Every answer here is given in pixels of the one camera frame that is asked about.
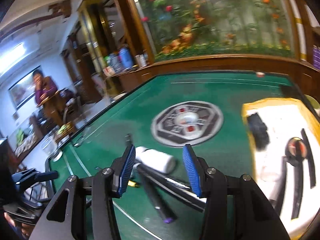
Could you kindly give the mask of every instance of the green felt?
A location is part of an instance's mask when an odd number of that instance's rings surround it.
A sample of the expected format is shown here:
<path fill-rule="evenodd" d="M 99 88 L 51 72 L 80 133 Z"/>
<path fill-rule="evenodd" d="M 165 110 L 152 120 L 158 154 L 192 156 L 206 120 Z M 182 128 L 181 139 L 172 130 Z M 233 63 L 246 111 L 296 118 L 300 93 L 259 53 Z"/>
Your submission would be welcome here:
<path fill-rule="evenodd" d="M 178 164 L 172 175 L 188 180 L 182 149 L 156 141 L 150 126 L 152 119 L 165 108 L 190 100 L 215 104 L 224 117 L 221 130 L 213 138 L 193 146 L 196 155 L 225 175 L 239 177 L 244 173 L 252 174 L 252 157 L 246 127 L 241 118 L 242 104 L 266 97 L 282 97 L 280 84 L 292 85 L 284 77 L 266 75 L 258 78 L 255 73 L 187 73 L 156 77 L 97 119 L 79 148 L 73 148 L 69 143 L 62 149 L 64 157 L 55 163 L 51 162 L 52 170 L 60 173 L 54 182 L 56 189 L 70 175 L 65 158 L 72 172 L 79 177 L 88 174 L 76 157 L 89 174 L 94 175 L 98 171 L 95 167 L 109 167 L 115 158 L 123 154 L 128 133 L 132 134 L 136 147 L 145 146 L 173 155 Z M 162 222 L 142 188 L 128 187 L 123 197 L 114 201 L 135 221 L 161 239 L 198 239 L 203 214 L 168 195 L 162 195 L 178 216 L 178 220 L 169 225 Z M 122 239 L 155 239 L 115 209 Z M 231 221 L 232 211 L 229 211 L 228 217 Z"/>

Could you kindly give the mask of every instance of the metal screw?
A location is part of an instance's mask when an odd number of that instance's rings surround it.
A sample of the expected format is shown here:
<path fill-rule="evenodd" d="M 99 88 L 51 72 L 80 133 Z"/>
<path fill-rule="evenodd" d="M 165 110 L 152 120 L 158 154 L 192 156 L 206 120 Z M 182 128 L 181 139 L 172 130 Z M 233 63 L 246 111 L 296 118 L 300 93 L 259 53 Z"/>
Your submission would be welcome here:
<path fill-rule="evenodd" d="M 104 169 L 102 170 L 102 173 L 103 173 L 104 175 L 110 174 L 111 172 L 112 172 L 112 169 L 111 169 L 111 168 L 104 168 Z"/>
<path fill-rule="evenodd" d="M 216 169 L 215 168 L 208 168 L 207 169 L 207 172 L 209 173 L 209 174 L 215 174 L 216 173 Z"/>
<path fill-rule="evenodd" d="M 243 178 L 245 181 L 249 181 L 249 180 L 251 179 L 251 176 L 248 175 L 248 174 L 244 174 L 244 175 L 242 176 L 242 178 Z"/>
<path fill-rule="evenodd" d="M 76 178 L 77 178 L 76 175 L 71 175 L 71 176 L 68 178 L 68 180 L 69 180 L 70 182 L 73 182 L 73 181 L 76 180 Z"/>

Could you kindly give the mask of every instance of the fluorescent light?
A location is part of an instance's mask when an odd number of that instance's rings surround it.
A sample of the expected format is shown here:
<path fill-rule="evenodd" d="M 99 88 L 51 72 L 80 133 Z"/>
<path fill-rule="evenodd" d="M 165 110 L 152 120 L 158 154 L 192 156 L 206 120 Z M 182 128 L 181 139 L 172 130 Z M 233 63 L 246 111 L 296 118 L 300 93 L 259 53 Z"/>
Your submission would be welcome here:
<path fill-rule="evenodd" d="M 0 57 L 0 73 L 7 71 L 15 63 L 20 61 L 21 57 L 26 52 L 23 44 L 20 43 L 18 46 L 14 47 L 10 52 L 4 54 Z"/>

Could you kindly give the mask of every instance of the red button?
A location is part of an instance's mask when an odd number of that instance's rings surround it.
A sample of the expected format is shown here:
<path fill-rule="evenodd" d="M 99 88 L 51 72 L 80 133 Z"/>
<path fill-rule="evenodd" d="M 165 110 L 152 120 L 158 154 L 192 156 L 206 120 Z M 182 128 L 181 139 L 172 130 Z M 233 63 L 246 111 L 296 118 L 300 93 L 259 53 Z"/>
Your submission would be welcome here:
<path fill-rule="evenodd" d="M 195 130 L 194 126 L 188 126 L 187 127 L 188 132 L 193 132 Z"/>

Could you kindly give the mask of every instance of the hexagonal pattern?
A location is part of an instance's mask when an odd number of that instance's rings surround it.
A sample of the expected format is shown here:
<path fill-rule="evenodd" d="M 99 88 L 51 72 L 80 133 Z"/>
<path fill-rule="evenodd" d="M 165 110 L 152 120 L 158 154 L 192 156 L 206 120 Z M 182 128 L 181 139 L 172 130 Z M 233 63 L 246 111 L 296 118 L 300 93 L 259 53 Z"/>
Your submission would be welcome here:
<path fill-rule="evenodd" d="M 188 101 L 164 109 L 153 120 L 154 138 L 171 147 L 195 145 L 214 136 L 221 128 L 221 110 L 208 102 Z"/>

